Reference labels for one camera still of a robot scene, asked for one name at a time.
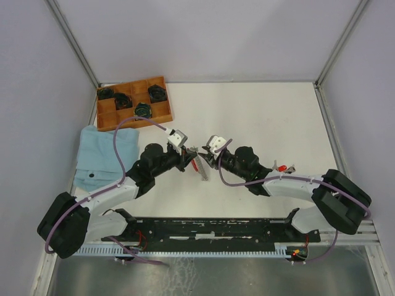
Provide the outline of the red tag key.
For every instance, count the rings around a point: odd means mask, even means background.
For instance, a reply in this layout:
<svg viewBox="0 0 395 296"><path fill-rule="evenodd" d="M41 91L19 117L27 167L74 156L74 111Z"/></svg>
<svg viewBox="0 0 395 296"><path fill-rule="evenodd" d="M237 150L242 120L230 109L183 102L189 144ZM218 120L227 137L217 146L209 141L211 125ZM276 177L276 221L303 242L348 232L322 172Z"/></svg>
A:
<svg viewBox="0 0 395 296"><path fill-rule="evenodd" d="M278 171L278 172L284 173L284 174L292 174L296 171L294 165L291 165L291 166L278 165L276 160L274 160L272 170L275 170L275 171Z"/></svg>

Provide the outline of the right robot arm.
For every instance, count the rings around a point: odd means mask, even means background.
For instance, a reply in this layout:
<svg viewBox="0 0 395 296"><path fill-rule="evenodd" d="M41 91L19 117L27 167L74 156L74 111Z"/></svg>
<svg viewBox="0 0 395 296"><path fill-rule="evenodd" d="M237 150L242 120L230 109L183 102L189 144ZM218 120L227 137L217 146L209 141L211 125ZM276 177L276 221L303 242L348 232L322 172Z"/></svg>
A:
<svg viewBox="0 0 395 296"><path fill-rule="evenodd" d="M324 175L303 176L281 173L260 164L252 147L242 146L234 153L205 147L200 156L219 173L229 172L242 179L239 184L254 195L290 197L311 202L309 208L296 208L283 226L290 241L298 241L313 230L335 229L345 234L357 232L370 218L371 198L338 170Z"/></svg>

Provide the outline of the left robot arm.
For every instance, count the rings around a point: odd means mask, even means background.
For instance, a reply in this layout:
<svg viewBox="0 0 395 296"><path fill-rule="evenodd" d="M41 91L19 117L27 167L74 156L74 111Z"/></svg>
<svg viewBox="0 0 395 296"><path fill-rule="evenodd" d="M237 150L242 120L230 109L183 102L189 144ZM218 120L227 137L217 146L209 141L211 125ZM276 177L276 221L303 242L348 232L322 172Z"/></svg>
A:
<svg viewBox="0 0 395 296"><path fill-rule="evenodd" d="M112 185L83 197L74 197L68 192L59 194L37 228L45 241L46 253L56 253L64 259L85 242L115 236L131 240L136 235L131 216L119 210L105 212L145 195L154 187L156 177L172 168L184 171L196 156L186 147L176 150L168 144L164 151L159 144L149 144L125 177Z"/></svg>

